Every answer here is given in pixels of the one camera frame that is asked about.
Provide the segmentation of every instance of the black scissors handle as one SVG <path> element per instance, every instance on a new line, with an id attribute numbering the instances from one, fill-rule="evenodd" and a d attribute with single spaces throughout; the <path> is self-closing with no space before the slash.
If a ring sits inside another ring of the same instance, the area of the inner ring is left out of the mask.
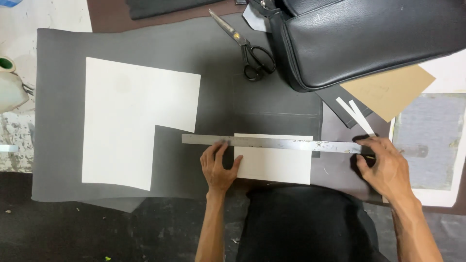
<path id="1" fill-rule="evenodd" d="M 260 60 L 260 58 L 258 58 L 254 54 L 254 49 L 258 49 L 268 56 L 268 58 L 270 59 L 270 63 L 268 63 L 268 66 L 267 64 L 264 64 Z M 252 46 L 248 42 L 246 43 L 246 45 L 241 46 L 241 53 L 243 55 L 243 61 L 244 61 L 243 73 L 248 80 L 259 81 L 264 76 L 264 71 L 268 74 L 272 74 L 275 71 L 275 68 L 276 68 L 275 59 L 272 56 L 272 54 L 269 51 L 267 51 L 265 48 L 260 47 L 260 46 Z M 248 59 L 248 54 L 254 59 L 256 64 L 259 65 L 258 67 L 254 67 L 253 65 L 251 65 Z"/>

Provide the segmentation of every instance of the black leather bag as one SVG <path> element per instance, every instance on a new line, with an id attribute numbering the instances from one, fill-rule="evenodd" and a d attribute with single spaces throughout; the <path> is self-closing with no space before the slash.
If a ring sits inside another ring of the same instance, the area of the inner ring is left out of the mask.
<path id="1" fill-rule="evenodd" d="M 463 0 L 251 0 L 298 92 L 466 48 Z"/>

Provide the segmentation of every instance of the table surface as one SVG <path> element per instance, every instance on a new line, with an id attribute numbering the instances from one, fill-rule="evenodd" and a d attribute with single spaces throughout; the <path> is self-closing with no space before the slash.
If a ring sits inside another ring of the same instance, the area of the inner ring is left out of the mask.
<path id="1" fill-rule="evenodd" d="M 48 3 L 25 0 L 14 8 L 0 8 L 0 55 L 14 60 L 16 73 L 35 88 L 37 28 L 92 32 L 86 0 L 56 0 Z M 436 77 L 424 93 L 466 93 L 466 50 L 420 64 Z M 0 144 L 20 147 L 15 154 L 0 153 L 0 171 L 32 172 L 34 161 L 35 98 L 21 107 L 0 114 Z"/>

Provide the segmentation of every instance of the black shirt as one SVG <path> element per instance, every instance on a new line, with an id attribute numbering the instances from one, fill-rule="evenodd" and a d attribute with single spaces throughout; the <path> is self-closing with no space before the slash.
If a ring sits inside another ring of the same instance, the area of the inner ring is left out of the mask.
<path id="1" fill-rule="evenodd" d="M 248 193 L 237 262 L 387 262 L 362 202 L 319 186 Z"/>

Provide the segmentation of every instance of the left hand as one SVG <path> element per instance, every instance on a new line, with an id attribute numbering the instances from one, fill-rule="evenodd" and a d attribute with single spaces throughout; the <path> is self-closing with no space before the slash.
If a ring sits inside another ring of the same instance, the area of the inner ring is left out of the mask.
<path id="1" fill-rule="evenodd" d="M 200 158 L 202 172 L 204 173 L 207 184 L 209 185 L 209 192 L 225 195 L 226 191 L 230 188 L 238 175 L 238 169 L 243 156 L 238 156 L 233 163 L 233 167 L 230 170 L 226 170 L 223 168 L 222 159 L 223 153 L 227 147 L 227 142 L 216 142 L 209 146 Z"/>

